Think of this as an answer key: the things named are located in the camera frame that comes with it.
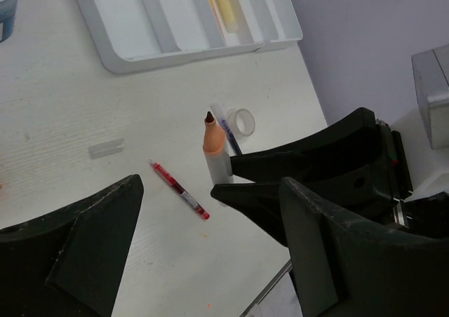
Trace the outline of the orange marker pen body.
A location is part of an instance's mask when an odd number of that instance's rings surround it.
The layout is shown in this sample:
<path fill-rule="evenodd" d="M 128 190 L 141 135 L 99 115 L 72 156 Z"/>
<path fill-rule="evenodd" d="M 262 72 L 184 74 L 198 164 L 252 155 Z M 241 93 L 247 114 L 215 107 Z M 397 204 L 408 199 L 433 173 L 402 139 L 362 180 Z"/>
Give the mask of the orange marker pen body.
<path fill-rule="evenodd" d="M 211 112 L 206 114 L 204 125 L 203 152 L 211 180 L 214 185 L 233 183 L 234 176 L 227 149 L 226 133 Z"/>

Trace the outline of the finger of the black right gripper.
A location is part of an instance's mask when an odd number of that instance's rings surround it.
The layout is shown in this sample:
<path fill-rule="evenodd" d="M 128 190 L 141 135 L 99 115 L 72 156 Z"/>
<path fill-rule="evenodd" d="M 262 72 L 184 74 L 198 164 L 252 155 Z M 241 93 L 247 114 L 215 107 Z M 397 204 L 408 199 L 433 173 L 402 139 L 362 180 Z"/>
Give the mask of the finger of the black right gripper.
<path fill-rule="evenodd" d="M 216 184 L 210 195 L 246 216 L 287 247 L 279 203 L 279 183 Z"/>

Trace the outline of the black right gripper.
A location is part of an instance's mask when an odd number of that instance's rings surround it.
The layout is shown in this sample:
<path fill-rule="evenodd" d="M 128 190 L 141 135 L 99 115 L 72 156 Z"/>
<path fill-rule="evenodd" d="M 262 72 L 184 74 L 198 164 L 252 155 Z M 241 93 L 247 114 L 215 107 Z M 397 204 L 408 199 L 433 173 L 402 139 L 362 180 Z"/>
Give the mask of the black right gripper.
<path fill-rule="evenodd" d="M 232 172 L 252 182 L 275 183 L 291 177 L 340 205 L 356 205 L 376 195 L 373 163 L 386 152 L 394 203 L 377 221 L 408 233 L 448 232 L 448 192 L 407 202 L 413 194 L 401 134 L 360 107 L 309 137 L 250 154 L 233 156 Z"/>

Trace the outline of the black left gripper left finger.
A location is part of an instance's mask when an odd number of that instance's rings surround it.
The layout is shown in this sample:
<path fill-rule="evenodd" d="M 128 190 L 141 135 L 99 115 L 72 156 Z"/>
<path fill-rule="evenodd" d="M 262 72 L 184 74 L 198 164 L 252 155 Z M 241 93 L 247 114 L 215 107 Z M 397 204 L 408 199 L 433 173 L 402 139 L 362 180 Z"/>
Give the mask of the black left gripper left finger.
<path fill-rule="evenodd" d="M 144 187 L 129 175 L 1 230 L 2 316 L 111 316 Z"/>

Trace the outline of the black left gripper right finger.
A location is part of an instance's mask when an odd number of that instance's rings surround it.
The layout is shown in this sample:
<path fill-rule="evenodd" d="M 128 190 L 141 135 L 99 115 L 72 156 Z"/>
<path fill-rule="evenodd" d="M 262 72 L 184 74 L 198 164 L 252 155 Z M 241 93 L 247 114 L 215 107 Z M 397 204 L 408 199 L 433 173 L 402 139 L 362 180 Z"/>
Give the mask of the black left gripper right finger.
<path fill-rule="evenodd" d="M 447 316 L 448 240 L 368 220 L 284 178 L 279 201 L 304 316 Z"/>

